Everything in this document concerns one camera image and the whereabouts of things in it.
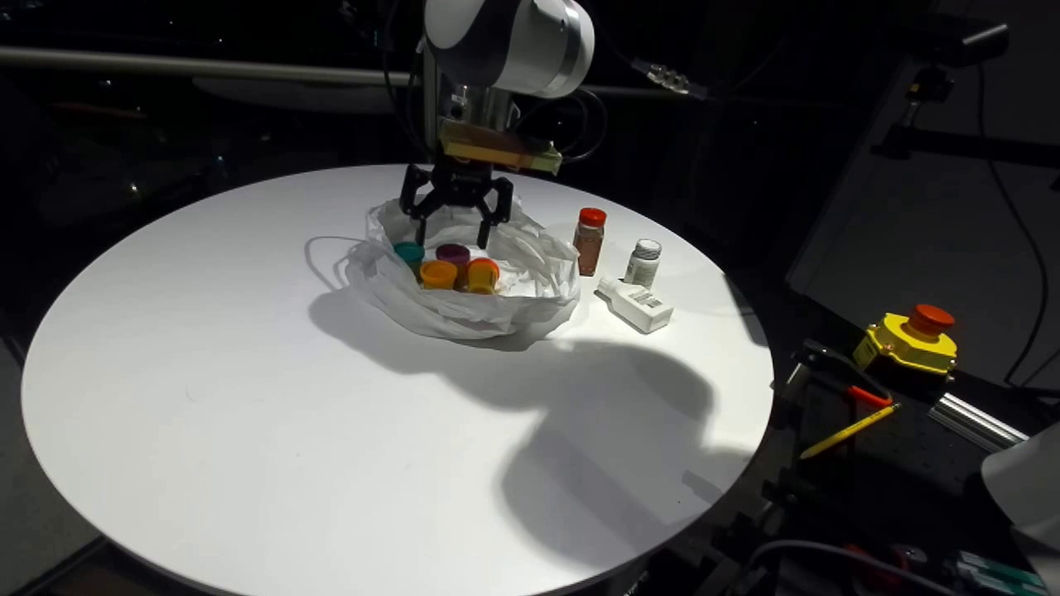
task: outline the small bottle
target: small bottle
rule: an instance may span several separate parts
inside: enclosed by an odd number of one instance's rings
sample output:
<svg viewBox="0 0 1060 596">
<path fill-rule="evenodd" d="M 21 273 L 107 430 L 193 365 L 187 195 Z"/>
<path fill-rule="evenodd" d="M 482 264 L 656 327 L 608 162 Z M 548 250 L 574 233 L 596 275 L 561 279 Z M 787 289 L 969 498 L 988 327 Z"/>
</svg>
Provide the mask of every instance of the small bottle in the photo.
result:
<svg viewBox="0 0 1060 596">
<path fill-rule="evenodd" d="M 501 264 L 494 258 L 472 258 L 461 273 L 461 290 L 491 296 L 498 289 Z"/>
<path fill-rule="evenodd" d="M 411 264 L 411 273 L 421 273 L 426 247 L 418 242 L 398 242 L 394 250 L 406 264 Z"/>
<path fill-rule="evenodd" d="M 654 289 L 656 273 L 660 273 L 660 254 L 663 254 L 660 242 L 638 242 L 631 264 L 628 264 L 628 286 Z"/>
<path fill-rule="evenodd" d="M 426 289 L 457 289 L 461 269 L 450 260 L 426 260 L 421 264 L 421 286 Z"/>
<path fill-rule="evenodd" d="M 457 269 L 463 269 L 472 260 L 468 246 L 437 246 L 433 254 L 437 254 L 437 260 L 450 260 Z"/>
<path fill-rule="evenodd" d="M 599 280 L 596 296 L 611 306 L 618 319 L 631 327 L 654 334 L 673 321 L 673 306 L 660 300 L 651 289 Z"/>
<path fill-rule="evenodd" d="M 596 275 L 602 221 L 608 221 L 602 207 L 582 207 L 577 215 L 574 247 L 581 254 L 581 275 Z"/>
</svg>

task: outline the table surface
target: table surface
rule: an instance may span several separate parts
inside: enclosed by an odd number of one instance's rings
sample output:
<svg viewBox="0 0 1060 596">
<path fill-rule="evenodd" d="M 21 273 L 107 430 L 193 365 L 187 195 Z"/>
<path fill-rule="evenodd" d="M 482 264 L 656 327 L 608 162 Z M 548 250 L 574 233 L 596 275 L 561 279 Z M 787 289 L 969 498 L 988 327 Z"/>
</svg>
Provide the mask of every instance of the table surface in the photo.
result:
<svg viewBox="0 0 1060 596">
<path fill-rule="evenodd" d="M 245 184 L 139 227 L 57 298 L 25 371 L 47 478 L 129 552 L 259 596 L 548 593 L 666 543 L 756 455 L 768 348 L 669 227 L 510 180 L 561 238 L 577 207 L 611 213 L 599 275 L 663 242 L 673 323 L 638 334 L 582 279 L 531 348 L 421 338 L 331 279 L 398 167 Z"/>
</svg>

